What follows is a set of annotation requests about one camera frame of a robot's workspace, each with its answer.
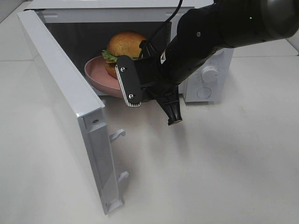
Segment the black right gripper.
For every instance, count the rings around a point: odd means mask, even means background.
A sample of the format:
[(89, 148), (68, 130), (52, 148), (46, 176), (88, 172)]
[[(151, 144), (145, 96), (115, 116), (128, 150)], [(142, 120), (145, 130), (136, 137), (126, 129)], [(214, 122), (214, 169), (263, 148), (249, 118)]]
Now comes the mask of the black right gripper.
[(133, 104), (156, 100), (168, 116), (168, 125), (182, 121), (178, 85), (171, 81), (171, 60), (178, 50), (178, 41), (173, 39), (162, 53), (147, 40), (139, 44), (141, 49), (133, 68)]

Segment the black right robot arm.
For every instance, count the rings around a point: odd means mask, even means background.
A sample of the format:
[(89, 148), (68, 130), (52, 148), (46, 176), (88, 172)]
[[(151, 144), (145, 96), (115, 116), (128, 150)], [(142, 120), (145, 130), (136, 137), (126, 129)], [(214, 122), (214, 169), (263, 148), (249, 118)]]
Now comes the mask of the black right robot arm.
[(296, 0), (216, 0), (188, 10), (179, 20), (169, 45), (149, 60), (141, 60), (140, 78), (150, 71), (152, 84), (143, 84), (133, 103), (155, 100), (172, 125), (181, 121), (178, 86), (216, 51), (270, 42), (293, 36), (299, 28)]

